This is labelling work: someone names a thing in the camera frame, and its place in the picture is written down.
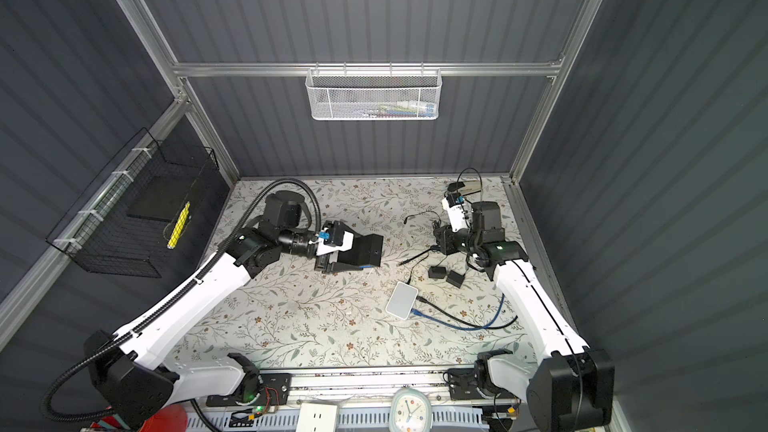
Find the small black adapter with cable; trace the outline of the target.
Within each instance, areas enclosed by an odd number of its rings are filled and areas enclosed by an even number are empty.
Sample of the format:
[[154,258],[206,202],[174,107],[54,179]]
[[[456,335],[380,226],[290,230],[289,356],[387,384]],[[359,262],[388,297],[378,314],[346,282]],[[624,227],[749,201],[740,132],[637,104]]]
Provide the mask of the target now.
[[[433,228],[434,227],[443,226],[442,221],[439,218],[437,218],[432,223],[432,225],[433,225]],[[413,256],[411,258],[408,258],[408,259],[405,259],[405,260],[399,262],[398,265],[402,266],[402,265],[406,265],[406,264],[408,264],[408,263],[410,263],[410,262],[412,262],[414,260],[417,260],[417,259],[420,260],[422,257],[427,257],[430,253],[433,253],[433,252],[439,253],[439,252],[433,250],[433,246],[434,245],[428,247],[425,251],[423,251],[423,252],[421,252],[419,254],[416,254],[415,256]],[[465,280],[465,274],[460,274],[460,273],[458,273],[458,272],[456,272],[454,270],[449,270],[449,269],[447,269],[447,270],[448,270],[448,274],[447,274],[445,280],[448,283],[450,283],[451,285],[453,285],[454,287],[461,288],[463,283],[464,283],[464,280]]]

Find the white analog clock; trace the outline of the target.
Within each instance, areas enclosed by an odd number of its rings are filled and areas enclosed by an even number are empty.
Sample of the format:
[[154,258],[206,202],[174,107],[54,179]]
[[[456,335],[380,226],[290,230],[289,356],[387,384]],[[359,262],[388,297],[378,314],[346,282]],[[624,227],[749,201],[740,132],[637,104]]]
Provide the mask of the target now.
[[390,432],[429,432],[432,404],[422,392],[403,388],[393,397],[389,414]]

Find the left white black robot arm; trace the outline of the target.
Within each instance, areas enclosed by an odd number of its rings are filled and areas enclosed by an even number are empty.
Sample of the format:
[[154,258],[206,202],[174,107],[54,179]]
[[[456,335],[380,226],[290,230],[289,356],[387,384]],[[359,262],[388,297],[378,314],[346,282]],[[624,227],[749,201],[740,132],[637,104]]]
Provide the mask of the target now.
[[[270,183],[216,251],[176,289],[113,334],[91,336],[90,354],[57,377],[43,394],[41,415],[73,423],[116,414],[134,428],[165,406],[193,398],[191,373],[174,372],[164,361],[203,316],[282,254],[343,255],[354,249],[359,237],[342,221],[323,220],[316,195],[303,181],[282,178]],[[55,394],[83,370],[89,372],[108,408],[80,413],[56,410]]]

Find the black pad in basket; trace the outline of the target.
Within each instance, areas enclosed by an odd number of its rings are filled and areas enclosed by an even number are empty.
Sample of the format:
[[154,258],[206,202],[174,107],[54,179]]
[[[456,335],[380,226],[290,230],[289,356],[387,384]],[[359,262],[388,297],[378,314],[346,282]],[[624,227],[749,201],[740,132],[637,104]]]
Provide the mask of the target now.
[[186,203],[192,185],[193,180],[188,178],[154,176],[128,207],[127,216],[171,222]]

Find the floral patterned table mat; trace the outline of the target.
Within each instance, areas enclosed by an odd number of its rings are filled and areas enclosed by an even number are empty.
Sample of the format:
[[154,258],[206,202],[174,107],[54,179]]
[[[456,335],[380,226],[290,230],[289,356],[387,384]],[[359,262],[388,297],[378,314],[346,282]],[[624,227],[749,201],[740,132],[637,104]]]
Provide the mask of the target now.
[[[464,258],[430,253],[413,271],[419,290],[407,320],[385,311],[398,281],[419,261],[398,263],[433,244],[445,177],[313,180],[323,217],[384,237],[381,265],[324,274],[311,260],[283,256],[204,316],[171,349],[175,362],[239,352],[264,368],[468,364],[503,349],[530,362],[531,341],[512,305]],[[461,288],[426,277],[442,261],[465,274]]]

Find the white wall power socket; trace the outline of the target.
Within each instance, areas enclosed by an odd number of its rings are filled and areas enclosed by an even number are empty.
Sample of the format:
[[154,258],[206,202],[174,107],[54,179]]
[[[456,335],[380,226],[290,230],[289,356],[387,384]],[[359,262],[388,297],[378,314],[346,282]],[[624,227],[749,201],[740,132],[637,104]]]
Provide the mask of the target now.
[[330,403],[303,402],[299,408],[296,432],[335,432],[339,407]]

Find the black white stapler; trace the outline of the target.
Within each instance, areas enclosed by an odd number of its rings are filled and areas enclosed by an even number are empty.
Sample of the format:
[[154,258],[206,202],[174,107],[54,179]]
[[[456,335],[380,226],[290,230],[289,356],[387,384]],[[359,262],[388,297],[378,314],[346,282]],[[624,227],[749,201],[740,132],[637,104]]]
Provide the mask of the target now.
[[481,190],[482,185],[479,180],[460,180],[449,183],[446,193],[466,196],[479,193]]

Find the red pencil cup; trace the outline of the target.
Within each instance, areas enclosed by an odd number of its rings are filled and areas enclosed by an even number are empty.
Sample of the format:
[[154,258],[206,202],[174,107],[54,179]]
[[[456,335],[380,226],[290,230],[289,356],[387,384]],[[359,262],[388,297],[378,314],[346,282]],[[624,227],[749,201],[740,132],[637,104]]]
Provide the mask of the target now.
[[119,415],[109,415],[95,422],[84,431],[139,431],[139,432],[184,432],[188,414],[181,405],[170,405],[143,422],[141,426],[129,426]]

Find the white network switch box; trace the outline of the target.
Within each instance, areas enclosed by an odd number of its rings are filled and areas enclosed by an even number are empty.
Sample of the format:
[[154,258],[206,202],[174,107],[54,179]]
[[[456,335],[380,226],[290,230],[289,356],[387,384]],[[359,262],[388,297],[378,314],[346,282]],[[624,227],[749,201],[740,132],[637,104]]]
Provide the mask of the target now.
[[385,311],[399,320],[407,320],[418,295],[419,290],[416,287],[398,281],[388,300]]

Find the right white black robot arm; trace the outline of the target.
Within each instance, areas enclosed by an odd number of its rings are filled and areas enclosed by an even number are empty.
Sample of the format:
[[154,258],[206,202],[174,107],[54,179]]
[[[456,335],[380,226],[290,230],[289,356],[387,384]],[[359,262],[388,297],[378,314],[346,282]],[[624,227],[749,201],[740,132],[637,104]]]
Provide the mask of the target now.
[[528,333],[536,362],[510,352],[480,356],[480,383],[508,391],[527,405],[541,431],[579,431],[610,423],[615,366],[571,327],[537,278],[523,247],[505,237],[497,203],[442,201],[449,223],[434,230],[445,255],[462,253],[512,305]]

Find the yellow marker in basket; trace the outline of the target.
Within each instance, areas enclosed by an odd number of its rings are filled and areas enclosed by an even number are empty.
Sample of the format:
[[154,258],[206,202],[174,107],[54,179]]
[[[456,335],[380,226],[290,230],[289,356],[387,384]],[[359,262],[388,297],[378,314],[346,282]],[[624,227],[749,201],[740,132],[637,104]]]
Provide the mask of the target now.
[[191,208],[191,203],[187,201],[184,204],[181,211],[179,212],[178,217],[175,223],[173,224],[173,229],[170,233],[168,241],[166,243],[167,249],[174,250],[177,247],[178,242],[180,241],[180,238],[186,228],[186,225],[190,216],[190,208]]

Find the black network switch box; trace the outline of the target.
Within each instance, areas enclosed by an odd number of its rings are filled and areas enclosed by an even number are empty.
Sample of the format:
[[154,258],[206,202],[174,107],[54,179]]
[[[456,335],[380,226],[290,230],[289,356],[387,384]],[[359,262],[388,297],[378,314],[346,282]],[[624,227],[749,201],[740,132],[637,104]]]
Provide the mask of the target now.
[[359,271],[381,265],[384,237],[378,234],[353,237],[352,247],[339,251],[330,264],[332,273]]

